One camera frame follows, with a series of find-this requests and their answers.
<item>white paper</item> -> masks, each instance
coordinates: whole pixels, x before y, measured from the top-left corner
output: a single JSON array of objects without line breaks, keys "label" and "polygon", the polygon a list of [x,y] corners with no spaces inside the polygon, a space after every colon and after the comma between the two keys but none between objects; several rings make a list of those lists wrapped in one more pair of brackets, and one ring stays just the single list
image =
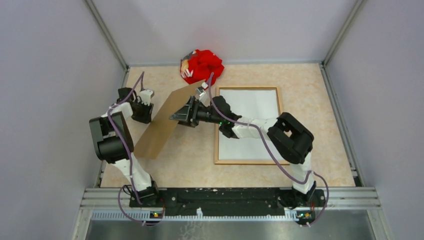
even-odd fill
[{"label": "white paper", "polygon": [[[247,118],[277,118],[279,114],[276,90],[229,90],[221,89],[220,93],[230,105],[231,111]],[[284,160],[271,141],[266,141],[274,157]],[[218,159],[272,161],[261,139],[227,138],[219,132]]]}]

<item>red cloth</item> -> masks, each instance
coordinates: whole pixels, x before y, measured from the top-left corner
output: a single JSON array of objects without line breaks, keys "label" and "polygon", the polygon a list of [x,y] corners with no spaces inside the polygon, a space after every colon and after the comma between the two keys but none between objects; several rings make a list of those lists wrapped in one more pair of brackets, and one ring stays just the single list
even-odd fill
[{"label": "red cloth", "polygon": [[[188,60],[188,68],[181,71],[182,66],[185,64],[183,63],[185,60]],[[222,62],[223,61],[210,50],[196,49],[181,59],[180,74],[188,84],[193,84],[202,80],[207,81],[213,72],[211,81],[213,85],[224,71]]]}]

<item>white wall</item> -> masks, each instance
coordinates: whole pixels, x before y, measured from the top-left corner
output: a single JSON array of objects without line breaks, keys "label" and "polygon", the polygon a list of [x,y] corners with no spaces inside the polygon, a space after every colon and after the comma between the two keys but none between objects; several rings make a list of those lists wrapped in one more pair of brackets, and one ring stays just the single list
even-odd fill
[{"label": "white wall", "polygon": [[423,239],[424,1],[368,1],[329,65],[366,183],[393,234]]},{"label": "white wall", "polygon": [[0,3],[0,239],[70,239],[123,70],[82,0]]},{"label": "white wall", "polygon": [[355,0],[94,0],[129,65],[321,61]]}]

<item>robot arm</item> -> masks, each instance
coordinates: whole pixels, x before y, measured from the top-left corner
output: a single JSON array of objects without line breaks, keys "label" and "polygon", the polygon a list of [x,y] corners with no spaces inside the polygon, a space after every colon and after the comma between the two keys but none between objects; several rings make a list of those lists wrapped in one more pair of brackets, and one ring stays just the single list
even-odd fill
[{"label": "robot arm", "polygon": [[[197,93],[201,98],[204,91],[198,89]],[[219,131],[224,136],[235,139],[261,138],[258,130],[249,126],[254,124],[259,127],[265,140],[271,141],[280,155],[290,163],[293,177],[298,180],[305,179],[311,170],[311,150],[314,136],[290,113],[283,112],[276,119],[248,118],[233,113],[223,96],[215,96],[213,102],[219,111],[227,118],[247,124],[241,125],[227,121],[216,112],[214,107],[205,106],[204,102],[197,100],[195,96],[191,96],[188,102],[169,119],[193,128],[199,124],[199,121],[219,124]],[[314,193],[315,187],[316,183],[311,175],[305,184],[293,182],[293,188],[305,195],[305,198],[309,198]]]},{"label": "robot arm", "polygon": [[[130,92],[131,88],[128,87],[119,89],[119,98],[116,102],[121,102]],[[152,90],[143,89],[139,92],[139,95],[133,93],[126,102],[110,107],[112,108],[110,116],[119,133],[123,136],[130,156],[128,156],[121,139],[117,136],[107,113],[91,119],[89,125],[97,157],[117,167],[130,183],[133,182],[140,199],[150,197],[154,203],[154,197],[157,195],[158,189],[151,176],[141,167],[134,156],[134,143],[126,123],[126,120],[130,117],[145,124],[151,122],[153,109],[151,98],[153,95],[154,92]],[[132,175],[130,174],[130,157],[132,159]]]}]

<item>brown cardboard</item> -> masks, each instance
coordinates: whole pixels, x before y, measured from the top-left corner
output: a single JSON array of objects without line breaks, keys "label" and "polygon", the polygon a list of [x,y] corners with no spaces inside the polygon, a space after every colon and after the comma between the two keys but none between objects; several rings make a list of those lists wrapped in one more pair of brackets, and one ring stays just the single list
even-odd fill
[{"label": "brown cardboard", "polygon": [[158,157],[178,124],[178,121],[170,120],[169,117],[182,108],[190,96],[196,94],[196,88],[200,87],[202,83],[203,81],[198,81],[171,92],[135,144],[134,155],[136,158],[156,159]]}]

